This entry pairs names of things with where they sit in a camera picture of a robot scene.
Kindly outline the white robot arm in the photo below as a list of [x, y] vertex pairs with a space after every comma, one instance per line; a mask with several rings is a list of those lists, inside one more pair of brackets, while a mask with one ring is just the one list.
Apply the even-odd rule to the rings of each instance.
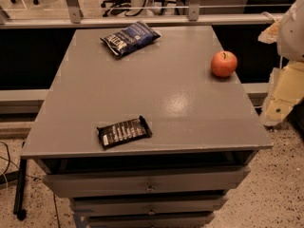
[[266, 41], [274, 35], [277, 53], [288, 64], [282, 69], [274, 68], [270, 75], [260, 115], [266, 126], [281, 123], [304, 98], [304, 0], [296, 0], [280, 23], [265, 29], [258, 40]]

